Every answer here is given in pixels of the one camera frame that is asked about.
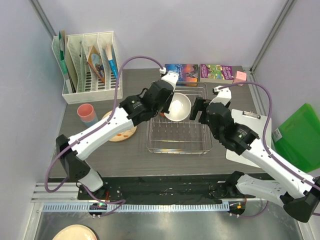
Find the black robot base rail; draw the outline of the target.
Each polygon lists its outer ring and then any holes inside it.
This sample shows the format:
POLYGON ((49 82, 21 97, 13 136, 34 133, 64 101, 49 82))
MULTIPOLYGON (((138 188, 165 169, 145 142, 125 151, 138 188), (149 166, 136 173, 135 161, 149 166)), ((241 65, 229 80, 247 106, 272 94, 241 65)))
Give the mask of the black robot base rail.
POLYGON ((204 205, 226 199, 242 199, 226 187, 228 174, 104 177, 104 185, 92 194, 127 205, 204 205))

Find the beige bird-painted plate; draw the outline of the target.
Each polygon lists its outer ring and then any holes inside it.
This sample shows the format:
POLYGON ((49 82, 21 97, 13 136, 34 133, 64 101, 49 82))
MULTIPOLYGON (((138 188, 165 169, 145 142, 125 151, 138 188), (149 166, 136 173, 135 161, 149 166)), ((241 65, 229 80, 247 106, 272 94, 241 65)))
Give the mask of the beige bird-painted plate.
POLYGON ((118 133, 117 135, 110 138, 109 142, 122 142, 124 140, 127 140, 131 138, 137 131, 137 127, 134 126, 133 128, 126 130, 124 132, 118 133))

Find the blue plastic cup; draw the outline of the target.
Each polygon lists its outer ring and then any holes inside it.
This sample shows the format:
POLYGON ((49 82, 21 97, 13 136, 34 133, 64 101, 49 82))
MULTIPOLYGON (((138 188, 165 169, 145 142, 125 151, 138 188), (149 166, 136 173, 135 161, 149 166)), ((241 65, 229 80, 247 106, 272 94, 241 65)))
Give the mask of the blue plastic cup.
POLYGON ((81 119, 81 121, 89 128, 89 127, 93 126, 94 124, 96 124, 99 120, 98 120, 98 117, 95 115, 94 118, 90 121, 85 121, 83 119, 81 119))

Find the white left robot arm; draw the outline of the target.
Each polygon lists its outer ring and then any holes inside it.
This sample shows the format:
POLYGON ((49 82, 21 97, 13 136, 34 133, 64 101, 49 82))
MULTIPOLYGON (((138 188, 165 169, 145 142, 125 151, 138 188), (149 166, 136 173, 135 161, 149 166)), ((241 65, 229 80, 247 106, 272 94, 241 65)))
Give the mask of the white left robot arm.
POLYGON ((147 122, 159 112, 168 113, 176 84, 157 80, 144 93, 128 96, 109 115, 86 130, 56 139, 58 158, 69 180, 80 182, 93 198, 100 200, 107 192, 102 177, 86 162, 97 148, 119 133, 147 122))

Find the pink plastic cup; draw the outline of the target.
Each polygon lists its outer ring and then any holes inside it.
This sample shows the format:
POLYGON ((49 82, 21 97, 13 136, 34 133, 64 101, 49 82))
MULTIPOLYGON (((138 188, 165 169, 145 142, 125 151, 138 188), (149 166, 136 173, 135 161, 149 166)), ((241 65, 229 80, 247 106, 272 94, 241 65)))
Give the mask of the pink plastic cup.
POLYGON ((80 105, 77 114, 83 122, 91 122, 96 117, 94 107, 89 103, 80 105))

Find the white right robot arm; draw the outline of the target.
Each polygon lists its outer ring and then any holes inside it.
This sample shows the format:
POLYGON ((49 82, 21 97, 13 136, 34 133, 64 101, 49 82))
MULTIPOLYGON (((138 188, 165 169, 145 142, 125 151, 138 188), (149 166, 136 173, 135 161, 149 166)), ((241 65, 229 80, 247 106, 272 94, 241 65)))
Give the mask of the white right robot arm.
POLYGON ((251 195, 273 202, 292 218, 307 223, 320 203, 320 179, 296 168, 269 148, 250 127, 236 123, 228 104, 197 97, 190 112, 195 120, 207 125, 218 142, 227 150, 255 163, 274 180, 265 182, 235 171, 226 181, 226 193, 233 198, 251 195))

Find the orange ceramic bowl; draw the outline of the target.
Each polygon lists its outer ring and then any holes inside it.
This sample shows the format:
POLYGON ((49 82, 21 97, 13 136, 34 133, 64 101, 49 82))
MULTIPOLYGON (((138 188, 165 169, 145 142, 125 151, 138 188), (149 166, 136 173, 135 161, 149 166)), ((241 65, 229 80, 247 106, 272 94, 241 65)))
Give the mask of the orange ceramic bowl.
POLYGON ((175 92, 169 106, 169 113, 164 113, 164 116, 173 122, 185 120, 191 112, 191 101, 182 93, 175 92))

